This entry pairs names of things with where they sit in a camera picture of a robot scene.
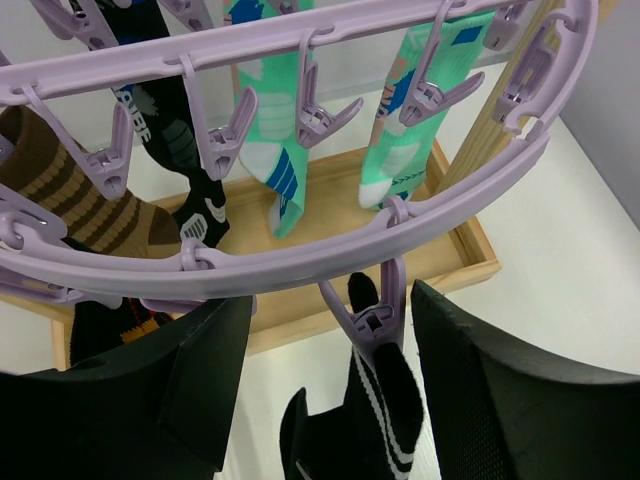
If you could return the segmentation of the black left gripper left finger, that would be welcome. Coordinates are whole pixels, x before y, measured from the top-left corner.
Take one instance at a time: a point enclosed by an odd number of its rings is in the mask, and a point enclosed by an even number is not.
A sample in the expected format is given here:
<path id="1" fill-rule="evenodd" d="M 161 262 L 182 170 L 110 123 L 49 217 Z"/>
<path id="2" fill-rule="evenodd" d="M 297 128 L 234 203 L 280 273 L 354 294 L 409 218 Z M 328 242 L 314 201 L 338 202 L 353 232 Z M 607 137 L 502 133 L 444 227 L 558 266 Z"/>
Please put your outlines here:
<path id="1" fill-rule="evenodd" d="M 1 376 L 5 479 L 210 479 L 224 465 L 252 301 L 208 301 L 76 366 Z"/>

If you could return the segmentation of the mint green sock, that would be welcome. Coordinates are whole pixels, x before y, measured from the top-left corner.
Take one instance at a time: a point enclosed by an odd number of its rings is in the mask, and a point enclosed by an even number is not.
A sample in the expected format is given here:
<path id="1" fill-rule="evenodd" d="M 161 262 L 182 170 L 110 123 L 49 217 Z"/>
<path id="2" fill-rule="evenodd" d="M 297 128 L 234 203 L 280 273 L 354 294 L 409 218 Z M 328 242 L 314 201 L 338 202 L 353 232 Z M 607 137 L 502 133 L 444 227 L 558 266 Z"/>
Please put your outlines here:
<path id="1" fill-rule="evenodd" d="M 234 96 L 246 88 L 258 111 L 240 150 L 240 162 L 276 193 L 268 221 L 277 238 L 287 236 L 304 213 L 309 151 L 296 140 L 298 53 L 272 55 L 231 66 Z"/>
<path id="2" fill-rule="evenodd" d="M 427 159 L 448 110 L 473 94 L 485 74 L 476 63 L 492 11 L 411 27 L 390 68 L 361 169 L 361 207 L 377 209 L 390 196 L 410 198 L 426 177 Z"/>

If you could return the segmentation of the black red yellow argyle sock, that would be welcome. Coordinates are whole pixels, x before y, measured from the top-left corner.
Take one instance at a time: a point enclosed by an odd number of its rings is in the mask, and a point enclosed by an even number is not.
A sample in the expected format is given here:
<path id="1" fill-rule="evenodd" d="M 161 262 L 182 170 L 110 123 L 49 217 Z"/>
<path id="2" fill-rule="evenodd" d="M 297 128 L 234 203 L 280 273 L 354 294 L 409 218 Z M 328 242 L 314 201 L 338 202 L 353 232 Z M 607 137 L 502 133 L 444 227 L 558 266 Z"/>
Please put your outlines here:
<path id="1" fill-rule="evenodd" d="M 117 309 L 94 301 L 78 303 L 74 307 L 70 365 L 131 343 L 172 320 L 169 314 L 149 310 L 135 298 L 124 298 Z"/>

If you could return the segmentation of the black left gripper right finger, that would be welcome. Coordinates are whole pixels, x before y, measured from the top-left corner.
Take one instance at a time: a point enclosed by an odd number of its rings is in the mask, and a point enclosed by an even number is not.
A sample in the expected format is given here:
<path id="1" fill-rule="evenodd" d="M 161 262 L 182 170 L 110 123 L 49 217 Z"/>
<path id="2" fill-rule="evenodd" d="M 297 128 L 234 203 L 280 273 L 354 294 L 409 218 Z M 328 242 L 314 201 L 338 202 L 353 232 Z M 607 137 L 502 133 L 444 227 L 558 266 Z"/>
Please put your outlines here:
<path id="1" fill-rule="evenodd" d="M 421 280 L 411 311 L 442 478 L 638 478 L 638 376 L 534 346 Z"/>

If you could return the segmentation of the black white-striped sock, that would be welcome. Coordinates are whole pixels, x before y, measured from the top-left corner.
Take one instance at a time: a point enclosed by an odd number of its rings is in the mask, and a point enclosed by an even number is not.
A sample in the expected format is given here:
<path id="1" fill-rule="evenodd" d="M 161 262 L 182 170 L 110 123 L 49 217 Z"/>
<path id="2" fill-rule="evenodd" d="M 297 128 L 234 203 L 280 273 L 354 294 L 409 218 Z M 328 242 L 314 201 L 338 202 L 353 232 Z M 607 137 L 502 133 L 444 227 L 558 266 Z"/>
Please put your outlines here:
<path id="1" fill-rule="evenodd" d="M 287 479 L 406 479 L 424 420 L 413 373 L 402 352 L 406 272 L 389 262 L 381 283 L 354 272 L 347 304 L 328 281 L 321 294 L 352 348 L 342 403 L 312 415 L 307 392 L 289 401 L 279 446 Z"/>

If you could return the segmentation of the black sock grey blue pattern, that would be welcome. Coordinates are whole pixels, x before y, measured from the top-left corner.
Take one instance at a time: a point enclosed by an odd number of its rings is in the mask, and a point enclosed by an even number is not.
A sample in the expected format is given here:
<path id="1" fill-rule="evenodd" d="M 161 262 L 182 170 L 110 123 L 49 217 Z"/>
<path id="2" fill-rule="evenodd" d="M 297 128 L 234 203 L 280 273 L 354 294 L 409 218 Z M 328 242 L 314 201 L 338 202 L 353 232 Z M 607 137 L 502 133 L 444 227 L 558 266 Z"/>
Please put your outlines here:
<path id="1" fill-rule="evenodd" d="M 120 45 L 167 37 L 169 30 L 155 1 L 100 1 L 100 11 Z M 216 246 L 230 228 L 221 181 L 201 168 L 183 80 L 165 77 L 114 91 L 129 111 L 134 130 L 161 167 L 185 176 L 190 191 L 174 219 L 184 238 Z"/>

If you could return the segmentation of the brown striped sock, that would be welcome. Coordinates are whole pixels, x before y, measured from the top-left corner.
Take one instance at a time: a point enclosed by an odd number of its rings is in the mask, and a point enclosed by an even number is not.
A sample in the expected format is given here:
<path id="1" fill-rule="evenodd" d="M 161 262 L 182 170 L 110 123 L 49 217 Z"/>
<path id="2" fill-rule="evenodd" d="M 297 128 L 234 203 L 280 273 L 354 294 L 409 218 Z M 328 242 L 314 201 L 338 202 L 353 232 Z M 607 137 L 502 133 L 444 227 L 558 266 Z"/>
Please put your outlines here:
<path id="1" fill-rule="evenodd" d="M 173 216 L 131 192 L 104 198 L 49 125 L 26 106 L 1 113 L 1 137 L 13 150 L 1 183 L 61 218 L 72 247 L 99 254 L 162 259 L 179 252 Z"/>

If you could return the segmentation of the lilac round clip hanger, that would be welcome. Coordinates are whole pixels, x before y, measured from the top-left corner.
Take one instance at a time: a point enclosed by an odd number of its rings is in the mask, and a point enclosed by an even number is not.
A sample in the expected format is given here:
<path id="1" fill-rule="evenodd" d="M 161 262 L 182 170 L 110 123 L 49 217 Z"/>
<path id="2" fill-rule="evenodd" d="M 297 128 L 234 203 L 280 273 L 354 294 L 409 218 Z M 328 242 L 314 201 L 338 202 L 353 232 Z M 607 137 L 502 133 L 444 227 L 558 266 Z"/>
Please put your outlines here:
<path id="1" fill-rule="evenodd" d="M 66 140 L 66 131 L 46 108 L 49 98 L 177 75 L 185 77 L 187 92 L 196 97 L 194 76 L 201 69 L 432 23 L 445 2 L 357 1 L 68 57 L 7 63 L 1 69 L 1 103 L 32 105 Z M 492 1 L 454 3 L 446 20 L 495 8 Z M 550 139 L 548 126 L 584 67 L 598 17 L 595 1 L 569 1 L 547 15 L 543 27 L 555 30 L 561 45 L 547 51 L 533 39 L 520 67 L 536 65 L 542 78 L 530 80 L 532 92 L 522 100 L 510 93 L 499 99 L 503 127 L 512 134 L 507 148 L 426 200 L 390 199 L 352 231 L 319 221 L 299 244 L 287 248 L 240 255 L 188 243 L 178 254 L 153 260 L 71 249 L 64 243 L 66 227 L 60 218 L 5 191 L 1 290 L 61 307 L 97 301 L 114 309 L 132 297 L 152 310 L 185 313 L 208 299 L 299 293 L 311 284 L 385 265 L 466 223 L 536 164 Z"/>

